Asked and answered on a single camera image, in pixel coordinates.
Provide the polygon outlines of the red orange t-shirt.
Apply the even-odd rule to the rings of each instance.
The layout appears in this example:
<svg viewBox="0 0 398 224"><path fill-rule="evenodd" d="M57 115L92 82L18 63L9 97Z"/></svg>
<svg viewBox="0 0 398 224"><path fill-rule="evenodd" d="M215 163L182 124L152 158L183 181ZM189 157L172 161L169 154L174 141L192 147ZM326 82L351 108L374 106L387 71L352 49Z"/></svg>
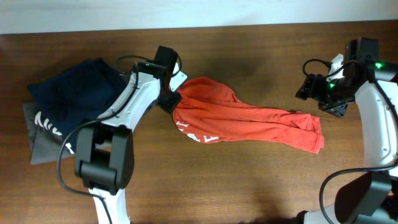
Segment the red orange t-shirt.
<svg viewBox="0 0 398 224"><path fill-rule="evenodd" d="M172 116L178 129L196 142L280 142L317 154L324 147L320 118L308 113L253 106L208 77L186 81Z"/></svg>

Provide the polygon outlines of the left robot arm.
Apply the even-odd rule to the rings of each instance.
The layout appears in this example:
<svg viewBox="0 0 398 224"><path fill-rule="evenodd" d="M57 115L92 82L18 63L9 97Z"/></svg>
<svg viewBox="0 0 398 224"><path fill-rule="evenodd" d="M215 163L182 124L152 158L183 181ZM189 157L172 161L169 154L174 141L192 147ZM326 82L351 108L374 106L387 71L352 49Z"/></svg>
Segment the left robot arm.
<svg viewBox="0 0 398 224"><path fill-rule="evenodd" d="M94 121L77 132L75 175L93 198L100 223L130 223L125 189L134 170L133 132L155 104L170 113L187 80L182 61L139 62L127 87Z"/></svg>

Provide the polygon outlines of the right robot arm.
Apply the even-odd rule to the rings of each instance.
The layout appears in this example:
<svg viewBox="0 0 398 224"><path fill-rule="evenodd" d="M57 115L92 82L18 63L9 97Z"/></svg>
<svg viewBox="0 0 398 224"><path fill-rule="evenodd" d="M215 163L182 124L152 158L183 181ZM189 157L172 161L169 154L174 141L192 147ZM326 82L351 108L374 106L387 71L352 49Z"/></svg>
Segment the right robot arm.
<svg viewBox="0 0 398 224"><path fill-rule="evenodd" d="M364 141L364 167L339 170L322 183L317 211L297 223L397 224L397 64L379 59L379 42L360 37L344 55L324 62L327 76L307 74L296 97L342 117L356 103Z"/></svg>

